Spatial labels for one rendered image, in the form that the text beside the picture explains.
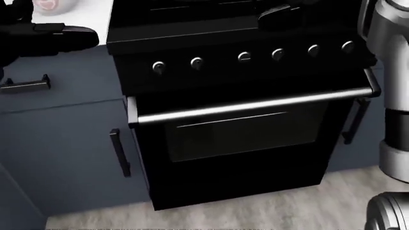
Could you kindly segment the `wide blue kitchen cabinet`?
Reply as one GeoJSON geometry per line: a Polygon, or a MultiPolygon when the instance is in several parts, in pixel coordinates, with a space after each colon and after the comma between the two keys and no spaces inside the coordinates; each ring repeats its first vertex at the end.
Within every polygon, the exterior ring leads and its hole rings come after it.
{"type": "Polygon", "coordinates": [[[50,89],[0,93],[0,230],[44,230],[56,214],[148,201],[107,48],[24,57],[4,69],[16,83],[44,74],[50,89]],[[109,137],[114,128],[130,178],[109,137]]]}

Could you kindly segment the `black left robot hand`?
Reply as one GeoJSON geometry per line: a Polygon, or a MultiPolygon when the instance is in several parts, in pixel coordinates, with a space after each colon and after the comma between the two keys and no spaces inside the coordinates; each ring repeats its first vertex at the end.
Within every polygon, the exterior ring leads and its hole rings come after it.
{"type": "Polygon", "coordinates": [[[0,0],[0,68],[20,57],[55,56],[99,44],[97,32],[64,23],[35,24],[32,0],[0,0]]]}

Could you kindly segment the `narrow blue kitchen cabinet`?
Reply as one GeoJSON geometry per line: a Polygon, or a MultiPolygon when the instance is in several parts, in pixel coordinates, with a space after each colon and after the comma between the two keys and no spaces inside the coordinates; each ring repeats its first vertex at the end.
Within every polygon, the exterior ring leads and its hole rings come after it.
{"type": "Polygon", "coordinates": [[[378,164],[378,148],[384,138],[383,95],[371,99],[367,112],[351,144],[344,138],[337,145],[328,163],[327,172],[363,168],[378,164]]]}

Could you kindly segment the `white pink bowl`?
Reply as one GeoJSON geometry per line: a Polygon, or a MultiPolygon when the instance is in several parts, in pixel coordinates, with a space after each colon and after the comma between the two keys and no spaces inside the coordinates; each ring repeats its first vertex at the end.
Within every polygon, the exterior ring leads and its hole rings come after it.
{"type": "Polygon", "coordinates": [[[35,13],[50,17],[72,11],[80,0],[32,0],[35,13]]]}

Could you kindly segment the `black freestanding oven stove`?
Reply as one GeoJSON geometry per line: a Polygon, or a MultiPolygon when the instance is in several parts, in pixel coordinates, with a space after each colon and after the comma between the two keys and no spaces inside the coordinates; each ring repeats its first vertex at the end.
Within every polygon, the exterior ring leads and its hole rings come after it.
{"type": "MultiPolygon", "coordinates": [[[[357,33],[362,0],[322,0],[304,26],[258,29],[265,3],[281,2],[114,0],[107,49],[123,95],[146,115],[369,85],[363,69],[376,58],[357,33]],[[341,50],[348,41],[352,53],[341,50]],[[307,53],[314,44],[317,57],[307,53]],[[285,51],[280,61],[275,49],[285,51]],[[251,61],[239,63],[245,51],[251,61]],[[156,61],[166,64],[162,75],[156,61]]],[[[320,184],[357,99],[134,126],[154,209],[320,184]]]]}

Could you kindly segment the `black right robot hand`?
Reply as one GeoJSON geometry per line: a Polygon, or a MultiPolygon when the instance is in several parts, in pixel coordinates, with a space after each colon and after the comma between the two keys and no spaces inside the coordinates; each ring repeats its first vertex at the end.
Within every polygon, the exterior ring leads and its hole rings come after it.
{"type": "Polygon", "coordinates": [[[322,0],[282,0],[267,5],[258,16],[258,29],[264,31],[285,31],[305,25],[307,14],[322,0]]]}

